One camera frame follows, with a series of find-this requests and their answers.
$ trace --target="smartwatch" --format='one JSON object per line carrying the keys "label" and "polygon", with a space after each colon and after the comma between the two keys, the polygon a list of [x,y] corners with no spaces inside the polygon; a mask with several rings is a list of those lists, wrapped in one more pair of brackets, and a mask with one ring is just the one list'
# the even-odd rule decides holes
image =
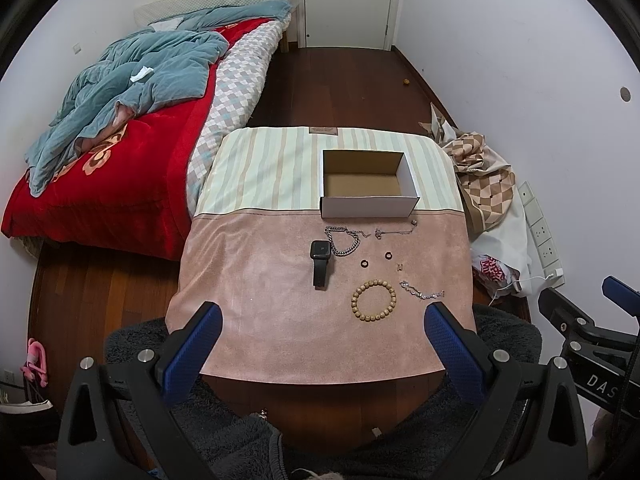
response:
{"label": "smartwatch", "polygon": [[331,257],[331,244],[328,240],[314,240],[311,242],[309,256],[314,261],[314,286],[324,286],[326,266]]}

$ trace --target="silver chain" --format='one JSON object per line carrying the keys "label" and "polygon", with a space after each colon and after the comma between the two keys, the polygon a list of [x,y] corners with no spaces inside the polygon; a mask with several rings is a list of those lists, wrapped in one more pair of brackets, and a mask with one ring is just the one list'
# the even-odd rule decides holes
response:
{"label": "silver chain", "polygon": [[[339,251],[335,247],[334,238],[331,236],[331,233],[345,233],[348,234],[351,238],[353,238],[353,245],[344,251]],[[336,256],[349,256],[349,254],[353,253],[358,246],[360,245],[360,237],[359,234],[364,236],[365,238],[369,238],[371,233],[366,234],[364,231],[349,231],[346,227],[337,227],[337,226],[327,226],[324,228],[324,234],[327,238],[329,238],[329,243],[331,244],[331,250]]]}
{"label": "silver chain", "polygon": [[444,290],[440,292],[436,292],[435,294],[425,294],[424,292],[420,292],[414,286],[409,285],[409,282],[400,282],[400,286],[404,288],[409,294],[412,296],[416,296],[421,300],[435,300],[436,298],[444,298]]}
{"label": "silver chain", "polygon": [[383,231],[382,229],[376,229],[373,234],[376,235],[378,240],[382,240],[382,235],[410,235],[414,232],[415,227],[418,225],[417,220],[411,220],[413,226],[410,231]]}

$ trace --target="cardboard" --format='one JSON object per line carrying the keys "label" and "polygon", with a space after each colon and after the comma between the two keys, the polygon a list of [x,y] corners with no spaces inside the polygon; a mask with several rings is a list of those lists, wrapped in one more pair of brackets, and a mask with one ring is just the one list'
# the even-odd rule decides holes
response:
{"label": "cardboard", "polygon": [[420,200],[403,152],[322,150],[322,218],[406,218]]}

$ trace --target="wooden bead bracelet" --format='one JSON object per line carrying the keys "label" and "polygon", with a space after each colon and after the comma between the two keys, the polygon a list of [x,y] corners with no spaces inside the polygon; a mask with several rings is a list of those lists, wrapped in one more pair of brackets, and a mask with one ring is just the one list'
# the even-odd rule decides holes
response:
{"label": "wooden bead bracelet", "polygon": [[[389,303],[389,306],[386,307],[384,310],[382,310],[379,314],[374,314],[373,316],[367,316],[366,314],[361,313],[361,311],[358,309],[358,298],[365,290],[367,290],[368,288],[371,288],[372,286],[385,287],[386,290],[388,290],[389,293],[391,294],[391,302]],[[396,292],[390,283],[383,282],[382,280],[369,280],[368,282],[364,282],[363,285],[359,286],[356,289],[356,291],[353,293],[353,296],[351,298],[351,310],[353,310],[355,317],[357,317],[361,321],[369,322],[369,321],[380,321],[381,319],[385,319],[386,316],[388,316],[394,311],[395,307],[396,307]]]}

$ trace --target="white door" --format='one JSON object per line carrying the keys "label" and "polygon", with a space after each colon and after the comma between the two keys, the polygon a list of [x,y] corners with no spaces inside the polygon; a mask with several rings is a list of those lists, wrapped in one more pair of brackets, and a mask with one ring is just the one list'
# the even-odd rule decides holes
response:
{"label": "white door", "polygon": [[390,1],[305,0],[306,46],[384,48]]}

